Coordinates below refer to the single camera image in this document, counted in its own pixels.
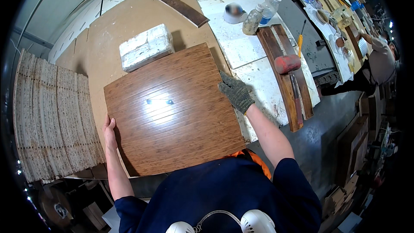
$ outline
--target white plastic wrap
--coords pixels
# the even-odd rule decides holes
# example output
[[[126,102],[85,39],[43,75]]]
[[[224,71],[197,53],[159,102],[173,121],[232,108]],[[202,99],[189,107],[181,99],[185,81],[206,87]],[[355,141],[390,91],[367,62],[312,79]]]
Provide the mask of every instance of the white plastic wrap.
[[[163,23],[119,45],[125,72],[132,72],[174,52],[173,37]]]

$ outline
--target green knit glove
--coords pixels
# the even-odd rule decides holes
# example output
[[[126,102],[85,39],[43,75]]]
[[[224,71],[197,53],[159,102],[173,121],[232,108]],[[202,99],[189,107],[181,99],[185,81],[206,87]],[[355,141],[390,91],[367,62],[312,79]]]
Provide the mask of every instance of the green knit glove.
[[[250,97],[246,84],[240,80],[228,76],[220,70],[221,79],[224,81],[219,83],[219,90],[227,96],[231,104],[246,115],[247,109],[255,103]]]

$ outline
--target white workbench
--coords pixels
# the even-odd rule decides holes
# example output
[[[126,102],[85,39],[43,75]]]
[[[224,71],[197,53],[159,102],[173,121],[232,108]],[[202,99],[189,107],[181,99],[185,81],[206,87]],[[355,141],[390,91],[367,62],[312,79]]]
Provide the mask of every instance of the white workbench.
[[[68,26],[59,37],[49,54],[49,62],[55,63],[60,54],[74,40],[82,30],[99,17],[101,2],[102,14],[123,0],[93,0],[80,15]],[[231,25],[226,23],[222,14],[224,6],[231,2],[238,2],[249,12],[257,3],[264,0],[198,0],[203,13],[210,19],[209,25],[213,30],[223,54],[229,64],[231,73],[244,81],[251,88],[251,96],[257,106],[277,125],[288,123],[286,110],[279,91],[276,78],[270,67],[266,54],[256,36],[246,36],[241,32],[241,24]],[[280,23],[284,27],[287,36],[291,40],[296,52],[298,47],[289,29],[277,14],[270,24]],[[301,58],[302,69],[308,84],[312,105],[320,102],[318,92],[311,72],[305,59]],[[242,134],[246,142],[257,140],[257,136],[249,121],[240,112],[236,111]]]

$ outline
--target human hand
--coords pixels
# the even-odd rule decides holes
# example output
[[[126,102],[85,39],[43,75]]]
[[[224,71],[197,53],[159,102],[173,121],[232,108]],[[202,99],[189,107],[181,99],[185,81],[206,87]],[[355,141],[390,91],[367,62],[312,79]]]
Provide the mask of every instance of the human hand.
[[[241,113],[246,115],[247,109],[255,103],[250,97],[246,84],[240,80],[234,79],[220,70],[223,82],[218,84],[220,92],[225,94],[230,103]]]
[[[103,136],[105,137],[105,146],[106,149],[115,150],[118,147],[118,144],[115,139],[115,132],[113,129],[116,126],[115,118],[109,119],[109,115],[106,114],[105,121],[103,122],[102,131]]]

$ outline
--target brown cardboard sheet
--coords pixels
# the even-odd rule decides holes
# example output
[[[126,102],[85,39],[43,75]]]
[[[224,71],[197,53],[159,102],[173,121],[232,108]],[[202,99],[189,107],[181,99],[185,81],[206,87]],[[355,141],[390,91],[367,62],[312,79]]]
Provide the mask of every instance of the brown cardboard sheet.
[[[201,13],[197,0],[181,1]],[[162,23],[171,32],[176,51],[207,43],[217,68],[230,74],[208,24],[197,28],[158,0],[125,0],[119,3],[91,23],[87,35],[85,72],[89,77],[92,110],[103,145],[105,140],[101,128],[107,112],[104,86],[127,74],[122,70],[119,45]]]

